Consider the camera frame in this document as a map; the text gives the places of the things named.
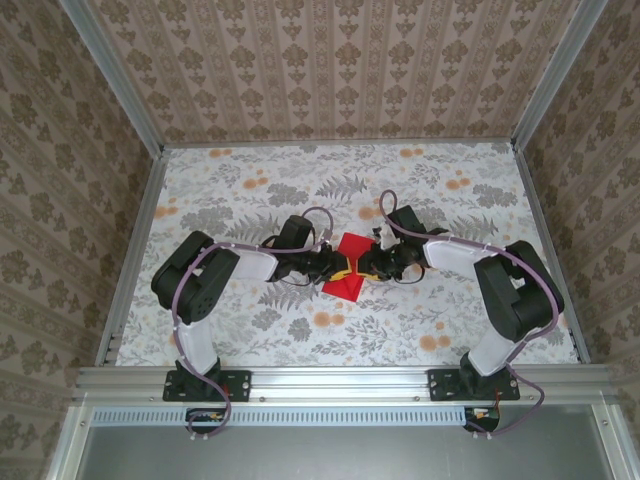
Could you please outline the red square paper sheet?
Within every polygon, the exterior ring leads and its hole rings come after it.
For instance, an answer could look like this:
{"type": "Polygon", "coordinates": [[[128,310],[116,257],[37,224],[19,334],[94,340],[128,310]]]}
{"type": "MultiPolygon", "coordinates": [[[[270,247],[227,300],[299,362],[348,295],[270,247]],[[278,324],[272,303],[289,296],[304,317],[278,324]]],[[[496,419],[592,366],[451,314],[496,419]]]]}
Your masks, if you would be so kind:
{"type": "Polygon", "coordinates": [[[354,275],[339,282],[325,282],[322,287],[322,292],[342,300],[356,302],[359,298],[361,288],[365,280],[365,278],[357,275],[357,260],[362,253],[370,249],[373,243],[374,241],[370,238],[352,233],[345,233],[337,251],[349,259],[349,270],[353,271],[354,275]]]}

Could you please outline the floral patterned table cover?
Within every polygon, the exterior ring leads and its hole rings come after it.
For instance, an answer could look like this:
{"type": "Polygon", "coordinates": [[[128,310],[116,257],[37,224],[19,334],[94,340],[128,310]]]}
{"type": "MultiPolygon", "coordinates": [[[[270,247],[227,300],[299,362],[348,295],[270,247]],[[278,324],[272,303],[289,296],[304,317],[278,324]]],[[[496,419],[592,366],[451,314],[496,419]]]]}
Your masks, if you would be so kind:
{"type": "MultiPolygon", "coordinates": [[[[369,235],[390,209],[387,190],[428,229],[494,245],[540,242],[514,153],[506,143],[306,145],[174,149],[115,362],[170,366],[172,319],[154,273],[194,230],[259,243],[307,213],[317,228],[369,235]]],[[[298,275],[233,281],[209,316],[228,366],[455,364],[489,322],[478,285],[413,267],[402,283],[365,282],[345,301],[298,275]]]]}

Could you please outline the grey metal panel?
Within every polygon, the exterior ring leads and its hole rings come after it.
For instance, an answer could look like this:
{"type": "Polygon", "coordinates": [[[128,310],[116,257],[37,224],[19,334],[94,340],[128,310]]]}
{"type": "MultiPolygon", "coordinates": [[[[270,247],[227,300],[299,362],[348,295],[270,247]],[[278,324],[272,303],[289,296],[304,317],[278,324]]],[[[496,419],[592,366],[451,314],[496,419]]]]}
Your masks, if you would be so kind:
{"type": "Polygon", "coordinates": [[[543,418],[492,440],[435,427],[91,431],[78,480],[613,480],[592,426],[543,418]]]}

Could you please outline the black right connector board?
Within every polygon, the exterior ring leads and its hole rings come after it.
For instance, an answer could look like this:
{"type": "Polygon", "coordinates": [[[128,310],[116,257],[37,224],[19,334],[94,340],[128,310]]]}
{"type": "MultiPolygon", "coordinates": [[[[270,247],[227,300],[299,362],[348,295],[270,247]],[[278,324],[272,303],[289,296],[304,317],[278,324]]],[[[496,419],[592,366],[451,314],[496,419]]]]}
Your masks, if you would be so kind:
{"type": "Polygon", "coordinates": [[[493,432],[500,421],[499,408],[495,406],[468,407],[464,409],[464,415],[464,428],[472,433],[493,432]]]}

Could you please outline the black connector board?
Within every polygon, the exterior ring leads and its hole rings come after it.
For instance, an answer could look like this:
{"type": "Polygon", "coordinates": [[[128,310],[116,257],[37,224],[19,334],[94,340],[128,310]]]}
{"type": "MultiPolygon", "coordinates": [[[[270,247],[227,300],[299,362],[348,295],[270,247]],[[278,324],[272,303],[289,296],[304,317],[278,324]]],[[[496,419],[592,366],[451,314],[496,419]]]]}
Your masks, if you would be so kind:
{"type": "Polygon", "coordinates": [[[219,428],[226,416],[226,409],[219,408],[191,408],[185,413],[186,428],[197,435],[211,435],[219,428]]]}
{"type": "Polygon", "coordinates": [[[493,432],[500,421],[499,408],[495,406],[468,407],[464,409],[464,415],[464,428],[472,433],[493,432]]]}

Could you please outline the black left connector board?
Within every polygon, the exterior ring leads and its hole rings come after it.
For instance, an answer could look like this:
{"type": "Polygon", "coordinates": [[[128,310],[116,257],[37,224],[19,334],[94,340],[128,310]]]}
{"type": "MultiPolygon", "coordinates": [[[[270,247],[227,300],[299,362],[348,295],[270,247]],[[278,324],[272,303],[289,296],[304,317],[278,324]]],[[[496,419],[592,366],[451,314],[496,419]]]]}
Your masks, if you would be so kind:
{"type": "Polygon", "coordinates": [[[226,416],[226,409],[219,408],[191,408],[185,413],[186,428],[197,435],[211,435],[219,428],[226,416]]]}

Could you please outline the aluminium mounting rail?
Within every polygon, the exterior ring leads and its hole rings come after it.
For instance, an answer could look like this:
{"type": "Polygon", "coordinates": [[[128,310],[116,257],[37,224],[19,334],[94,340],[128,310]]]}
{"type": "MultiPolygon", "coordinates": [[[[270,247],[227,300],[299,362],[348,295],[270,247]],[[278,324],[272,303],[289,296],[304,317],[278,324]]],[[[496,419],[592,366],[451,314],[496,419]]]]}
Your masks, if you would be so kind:
{"type": "MultiPolygon", "coordinates": [[[[429,366],[251,367],[250,405],[427,404],[429,366]]],[[[82,368],[74,405],[156,406],[168,367],[82,368]]],[[[547,405],[612,404],[607,368],[594,364],[516,365],[515,372],[544,390],[547,405]]]]}

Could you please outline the aluminium rear table rail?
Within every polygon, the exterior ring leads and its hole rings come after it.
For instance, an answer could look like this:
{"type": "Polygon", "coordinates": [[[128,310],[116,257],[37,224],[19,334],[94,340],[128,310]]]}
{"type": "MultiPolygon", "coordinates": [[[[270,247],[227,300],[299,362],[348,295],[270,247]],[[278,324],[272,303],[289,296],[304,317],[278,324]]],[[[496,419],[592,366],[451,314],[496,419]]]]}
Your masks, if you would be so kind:
{"type": "Polygon", "coordinates": [[[394,138],[394,139],[338,139],[338,140],[290,140],[290,141],[237,141],[237,142],[208,142],[208,143],[166,143],[163,151],[175,149],[198,149],[198,148],[236,148],[236,147],[284,147],[284,146],[332,146],[332,145],[434,145],[453,144],[464,145],[473,144],[508,144],[512,145],[513,140],[508,137],[489,138],[394,138]]]}

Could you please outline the aluminium table rail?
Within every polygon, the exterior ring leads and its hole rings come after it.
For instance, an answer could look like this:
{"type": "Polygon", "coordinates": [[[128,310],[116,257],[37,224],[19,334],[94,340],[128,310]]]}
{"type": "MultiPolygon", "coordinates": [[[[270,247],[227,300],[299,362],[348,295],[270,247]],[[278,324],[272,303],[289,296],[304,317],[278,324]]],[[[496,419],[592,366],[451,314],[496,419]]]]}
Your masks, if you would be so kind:
{"type": "Polygon", "coordinates": [[[565,301],[565,309],[563,315],[564,319],[567,321],[571,338],[573,339],[574,347],[577,352],[577,358],[580,363],[589,364],[591,362],[591,356],[589,354],[584,336],[581,331],[580,323],[576,315],[569,289],[564,278],[564,274],[549,232],[549,228],[535,189],[531,173],[525,159],[525,155],[522,149],[517,145],[513,147],[513,152],[519,174],[521,176],[523,186],[529,201],[531,212],[536,224],[541,245],[547,259],[547,265],[550,274],[556,282],[556,285],[558,286],[559,291],[563,295],[565,301]]]}
{"type": "Polygon", "coordinates": [[[166,143],[163,151],[175,149],[198,149],[198,148],[236,148],[236,147],[284,147],[284,146],[332,146],[332,145],[434,145],[453,144],[464,145],[473,144],[508,144],[512,145],[513,140],[508,137],[489,138],[394,138],[394,139],[338,139],[338,140],[290,140],[290,141],[237,141],[237,142],[208,142],[208,143],[166,143]]]}
{"type": "Polygon", "coordinates": [[[152,163],[141,199],[140,208],[131,232],[118,283],[112,298],[109,314],[107,316],[104,331],[97,350],[94,363],[96,367],[112,365],[117,357],[117,353],[111,354],[110,345],[114,338],[121,336],[127,322],[149,232],[162,190],[167,162],[167,155],[162,152],[161,155],[152,163]]]}

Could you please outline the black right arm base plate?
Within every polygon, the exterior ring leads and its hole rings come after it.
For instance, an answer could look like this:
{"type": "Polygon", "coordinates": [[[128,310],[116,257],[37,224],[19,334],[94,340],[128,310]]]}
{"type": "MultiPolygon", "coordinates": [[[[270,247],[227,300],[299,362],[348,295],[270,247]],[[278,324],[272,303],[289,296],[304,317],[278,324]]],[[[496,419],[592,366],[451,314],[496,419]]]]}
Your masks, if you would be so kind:
{"type": "Polygon", "coordinates": [[[461,368],[433,369],[427,372],[432,401],[519,400],[518,381],[506,369],[481,376],[461,368]]]}

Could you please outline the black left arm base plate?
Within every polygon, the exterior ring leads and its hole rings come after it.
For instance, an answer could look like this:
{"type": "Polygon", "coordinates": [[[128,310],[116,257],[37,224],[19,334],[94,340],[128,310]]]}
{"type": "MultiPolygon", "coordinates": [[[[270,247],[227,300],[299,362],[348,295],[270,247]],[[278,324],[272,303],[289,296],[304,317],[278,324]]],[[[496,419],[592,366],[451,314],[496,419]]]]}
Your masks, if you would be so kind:
{"type": "MultiPolygon", "coordinates": [[[[252,372],[249,370],[222,370],[214,381],[231,402],[248,402],[252,372]]],[[[223,402],[223,396],[205,382],[181,368],[170,370],[165,378],[162,400],[165,402],[223,402]]]]}

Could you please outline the aluminium right table rail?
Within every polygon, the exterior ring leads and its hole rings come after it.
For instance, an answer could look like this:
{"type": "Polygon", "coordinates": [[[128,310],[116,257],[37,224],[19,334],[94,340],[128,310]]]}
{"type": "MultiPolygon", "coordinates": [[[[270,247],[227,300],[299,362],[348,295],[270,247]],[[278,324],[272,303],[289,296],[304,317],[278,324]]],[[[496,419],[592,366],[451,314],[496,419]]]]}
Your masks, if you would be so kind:
{"type": "Polygon", "coordinates": [[[525,155],[522,149],[517,145],[513,147],[513,152],[519,174],[521,176],[523,186],[529,201],[531,212],[536,224],[541,245],[547,259],[547,265],[550,274],[556,282],[556,285],[558,286],[559,291],[563,295],[565,301],[565,309],[563,315],[564,319],[567,321],[571,338],[573,339],[574,347],[577,352],[577,358],[580,363],[589,364],[591,362],[591,356],[589,354],[584,336],[581,331],[580,323],[576,315],[569,289],[564,278],[564,274],[549,232],[549,228],[535,189],[531,173],[525,159],[525,155]]]}

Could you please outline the aluminium left table rail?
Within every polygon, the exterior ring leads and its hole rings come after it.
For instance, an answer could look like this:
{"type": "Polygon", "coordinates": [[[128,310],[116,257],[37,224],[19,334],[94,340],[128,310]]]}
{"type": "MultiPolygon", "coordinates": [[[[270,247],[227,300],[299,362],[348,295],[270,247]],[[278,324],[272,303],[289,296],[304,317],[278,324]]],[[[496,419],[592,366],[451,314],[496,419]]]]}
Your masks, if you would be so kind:
{"type": "Polygon", "coordinates": [[[114,338],[121,336],[127,322],[149,232],[162,190],[167,162],[167,155],[162,152],[161,155],[152,163],[141,199],[140,208],[131,232],[118,283],[112,298],[109,314],[107,316],[104,331],[97,350],[94,363],[96,367],[112,365],[117,357],[117,353],[111,354],[110,345],[114,338]]]}

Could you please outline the aluminium right frame post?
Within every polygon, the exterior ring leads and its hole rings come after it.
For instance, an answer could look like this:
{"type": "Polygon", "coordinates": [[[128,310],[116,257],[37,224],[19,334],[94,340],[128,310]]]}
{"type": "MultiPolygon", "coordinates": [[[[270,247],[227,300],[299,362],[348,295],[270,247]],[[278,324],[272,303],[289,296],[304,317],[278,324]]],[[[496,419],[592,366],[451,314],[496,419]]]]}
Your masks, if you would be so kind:
{"type": "Polygon", "coordinates": [[[516,152],[523,151],[567,78],[608,0],[581,0],[511,136],[516,152]]]}

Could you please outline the aluminium frame post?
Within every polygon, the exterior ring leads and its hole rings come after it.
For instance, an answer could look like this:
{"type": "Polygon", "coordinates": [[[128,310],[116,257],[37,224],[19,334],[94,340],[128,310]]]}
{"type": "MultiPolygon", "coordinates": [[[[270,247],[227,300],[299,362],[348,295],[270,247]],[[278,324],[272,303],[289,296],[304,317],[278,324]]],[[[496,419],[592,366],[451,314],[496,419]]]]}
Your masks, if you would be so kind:
{"type": "Polygon", "coordinates": [[[511,136],[516,152],[523,151],[567,78],[608,0],[581,0],[511,136]]]}
{"type": "Polygon", "coordinates": [[[88,0],[59,0],[96,65],[126,113],[153,161],[162,157],[164,141],[146,109],[142,95],[129,79],[125,63],[100,25],[88,0]]]}

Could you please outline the aluminium left frame post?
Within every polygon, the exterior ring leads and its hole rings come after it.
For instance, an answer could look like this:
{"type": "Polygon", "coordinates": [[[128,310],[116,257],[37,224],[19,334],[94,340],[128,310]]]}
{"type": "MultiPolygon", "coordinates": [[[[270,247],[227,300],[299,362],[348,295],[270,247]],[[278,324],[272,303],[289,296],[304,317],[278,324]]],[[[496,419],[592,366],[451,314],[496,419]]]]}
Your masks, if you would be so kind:
{"type": "Polygon", "coordinates": [[[164,141],[146,109],[142,95],[129,79],[125,63],[100,25],[88,0],[59,0],[96,65],[126,113],[153,161],[162,157],[164,141]]]}

